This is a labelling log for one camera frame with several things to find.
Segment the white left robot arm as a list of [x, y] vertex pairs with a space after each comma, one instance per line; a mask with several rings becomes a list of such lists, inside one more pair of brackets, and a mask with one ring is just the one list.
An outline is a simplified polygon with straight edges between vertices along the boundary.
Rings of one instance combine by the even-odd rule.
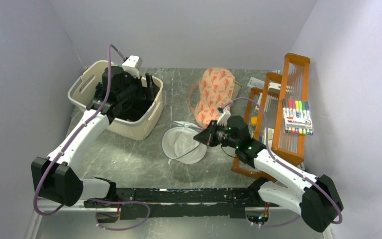
[[71, 102], [82, 108], [82, 118], [55, 150], [32, 161], [34, 209], [38, 210], [40, 197], [60, 207], [85, 200], [98, 200], [105, 207], [115, 205], [115, 182], [99, 177], [80, 178], [76, 170], [86, 151], [106, 129], [144, 140], [160, 117], [162, 92], [160, 78], [141, 75], [135, 66], [104, 60], [90, 66], [68, 93]]

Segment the white mesh laundry bag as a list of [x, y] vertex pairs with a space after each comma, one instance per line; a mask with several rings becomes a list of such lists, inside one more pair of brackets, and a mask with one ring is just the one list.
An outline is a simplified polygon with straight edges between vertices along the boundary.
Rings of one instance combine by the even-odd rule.
[[169, 160], [183, 164], [195, 164], [201, 161], [207, 152], [207, 146], [194, 140], [194, 136], [203, 129], [190, 122], [172, 121], [161, 139], [161, 148]]

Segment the black bra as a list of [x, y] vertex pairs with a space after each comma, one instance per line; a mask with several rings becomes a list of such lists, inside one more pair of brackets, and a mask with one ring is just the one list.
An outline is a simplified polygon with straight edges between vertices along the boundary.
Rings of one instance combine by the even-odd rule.
[[[158, 94], [160, 88], [156, 86], [156, 90]], [[144, 116], [155, 101], [155, 99], [152, 102], [135, 99], [135, 94], [136, 92], [133, 94], [132, 98], [123, 104], [122, 111], [117, 116], [118, 119], [138, 121]]]

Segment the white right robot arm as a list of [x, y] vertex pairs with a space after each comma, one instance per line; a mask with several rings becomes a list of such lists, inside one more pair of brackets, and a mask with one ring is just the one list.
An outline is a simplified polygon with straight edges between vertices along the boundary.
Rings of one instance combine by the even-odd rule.
[[251, 190], [248, 198], [252, 205], [268, 202], [284, 207], [301, 216], [308, 227], [319, 233], [331, 224], [342, 222], [344, 207], [332, 178], [310, 174], [280, 158], [251, 137], [241, 116], [232, 116], [227, 122], [212, 120], [193, 139], [209, 147], [231, 147], [241, 162], [281, 183], [266, 181]]

